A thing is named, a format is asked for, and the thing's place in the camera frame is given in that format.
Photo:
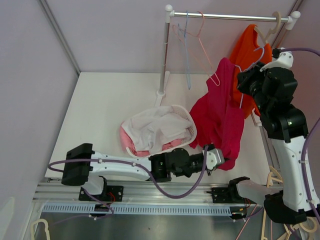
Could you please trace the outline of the orange t shirt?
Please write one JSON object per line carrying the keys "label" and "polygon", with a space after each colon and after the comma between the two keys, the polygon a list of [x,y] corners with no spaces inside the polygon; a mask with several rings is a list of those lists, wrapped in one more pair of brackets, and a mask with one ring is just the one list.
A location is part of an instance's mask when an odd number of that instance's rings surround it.
{"label": "orange t shirt", "polygon": [[247,118],[255,112],[256,115],[260,115],[260,112],[253,100],[249,95],[242,94],[238,89],[237,75],[240,72],[246,71],[252,64],[256,62],[262,62],[267,64],[272,61],[272,48],[267,43],[263,47],[258,45],[258,33],[255,30],[256,25],[250,24],[237,40],[235,47],[233,48],[229,60],[235,65],[233,74],[233,99],[238,108],[241,108],[244,112],[244,117]]}

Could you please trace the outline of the pink wire hanger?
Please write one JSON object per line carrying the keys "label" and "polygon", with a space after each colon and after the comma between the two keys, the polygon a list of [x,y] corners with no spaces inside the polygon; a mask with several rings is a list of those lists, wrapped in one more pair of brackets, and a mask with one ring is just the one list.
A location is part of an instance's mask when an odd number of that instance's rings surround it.
{"label": "pink wire hanger", "polygon": [[[202,30],[203,30],[203,27],[205,25],[205,16],[202,12],[198,11],[198,13],[200,14],[200,18],[202,19],[202,22],[201,22],[201,25],[197,31],[197,33],[191,33],[191,32],[188,32],[188,27],[187,27],[187,30],[186,30],[186,33],[187,33],[187,38],[188,36],[191,36],[195,39],[197,39],[200,47],[201,47],[201,50],[208,62],[208,65],[210,67],[210,71],[205,67],[205,65],[197,58],[197,56],[192,52],[192,50],[190,50],[190,48],[188,47],[188,39],[187,39],[187,49],[188,49],[188,56],[189,56],[189,70],[190,70],[190,56],[192,56],[195,61],[198,63],[198,65],[204,70],[204,72],[206,73],[206,75],[208,76],[208,78],[217,86],[219,87],[221,85],[221,81],[218,77],[218,75],[216,74],[216,72],[214,71],[213,69],[213,64],[211,62],[211,59],[206,51],[206,48],[201,40],[201,33],[202,33]],[[172,26],[172,31],[173,33],[176,35],[177,39],[179,40],[179,43],[181,44],[181,47],[182,47],[182,50],[183,50],[183,45],[181,43],[181,38],[178,37],[178,24],[174,24]]]}

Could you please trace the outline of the lavender blue wire hanger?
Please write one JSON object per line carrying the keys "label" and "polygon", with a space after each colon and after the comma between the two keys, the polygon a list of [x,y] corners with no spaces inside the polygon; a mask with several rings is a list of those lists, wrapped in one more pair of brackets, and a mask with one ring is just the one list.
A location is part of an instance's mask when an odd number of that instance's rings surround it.
{"label": "lavender blue wire hanger", "polygon": [[264,65],[261,62],[262,57],[265,54],[264,47],[258,47],[254,51],[261,50],[260,57],[258,60],[254,61],[247,69],[244,71],[240,71],[237,75],[237,90],[241,92],[240,104],[239,108],[242,108],[244,95],[252,96],[252,90],[250,90],[251,84],[253,81],[253,76],[260,70],[260,68]]}

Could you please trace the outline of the magenta t shirt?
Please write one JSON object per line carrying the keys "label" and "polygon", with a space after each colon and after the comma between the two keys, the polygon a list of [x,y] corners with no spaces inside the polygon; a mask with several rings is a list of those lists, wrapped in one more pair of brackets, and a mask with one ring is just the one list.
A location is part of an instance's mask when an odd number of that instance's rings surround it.
{"label": "magenta t shirt", "polygon": [[194,149],[213,144],[226,158],[218,167],[224,171],[236,164],[245,126],[244,112],[232,97],[235,68],[229,59],[222,58],[216,72],[206,81],[207,93],[197,100],[189,113],[197,130],[189,146]]}

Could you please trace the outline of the light blue wire hanger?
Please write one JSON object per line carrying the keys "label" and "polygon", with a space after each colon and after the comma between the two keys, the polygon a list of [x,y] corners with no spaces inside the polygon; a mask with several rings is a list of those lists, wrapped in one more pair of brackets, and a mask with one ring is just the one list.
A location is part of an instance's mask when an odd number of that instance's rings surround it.
{"label": "light blue wire hanger", "polygon": [[184,55],[185,55],[185,59],[184,59],[185,79],[186,79],[186,83],[187,83],[187,88],[188,88],[188,90],[190,90],[191,89],[191,75],[190,75],[188,38],[187,38],[188,20],[189,20],[189,15],[188,15],[188,11],[187,11],[184,28],[182,28],[180,26],[180,24],[178,24],[177,25],[177,33],[178,33],[178,37],[181,38],[180,42],[183,45],[182,48],[183,48]]}

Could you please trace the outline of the light pink t shirt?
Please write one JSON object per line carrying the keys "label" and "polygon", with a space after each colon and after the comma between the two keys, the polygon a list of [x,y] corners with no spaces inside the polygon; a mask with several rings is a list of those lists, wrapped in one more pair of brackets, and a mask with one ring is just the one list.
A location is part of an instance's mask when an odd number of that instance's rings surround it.
{"label": "light pink t shirt", "polygon": [[[135,157],[147,157],[150,155],[148,150],[144,151],[136,151],[134,143],[132,142],[131,138],[125,132],[125,130],[120,127],[119,128],[119,137],[121,142],[121,147],[124,151],[127,151],[131,156]],[[182,139],[175,139],[171,142],[168,142],[162,146],[162,150],[169,150],[171,148],[177,147],[182,143]]]}

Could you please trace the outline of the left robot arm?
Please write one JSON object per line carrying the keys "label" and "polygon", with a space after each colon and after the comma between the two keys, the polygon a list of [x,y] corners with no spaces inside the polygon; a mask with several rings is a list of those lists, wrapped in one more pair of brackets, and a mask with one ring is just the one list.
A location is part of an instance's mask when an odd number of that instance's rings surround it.
{"label": "left robot arm", "polygon": [[83,143],[66,154],[62,184],[83,186],[93,176],[121,176],[157,183],[171,181],[171,176],[191,177],[206,170],[210,173],[227,161],[220,149],[210,144],[207,150],[190,155],[184,148],[149,157],[115,157],[93,150],[93,144]]}

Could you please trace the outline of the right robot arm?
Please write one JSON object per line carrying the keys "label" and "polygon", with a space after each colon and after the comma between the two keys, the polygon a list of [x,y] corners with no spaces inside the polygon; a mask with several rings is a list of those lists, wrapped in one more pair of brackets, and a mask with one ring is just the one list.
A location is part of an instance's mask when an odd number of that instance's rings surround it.
{"label": "right robot arm", "polygon": [[283,189],[271,189],[244,177],[231,186],[232,202],[248,198],[264,207],[279,224],[295,225],[319,217],[320,199],[315,191],[308,159],[311,137],[304,113],[292,103],[298,82],[291,70],[267,67],[262,62],[237,75],[237,89],[251,96],[260,112],[262,127],[271,140],[280,166]]}

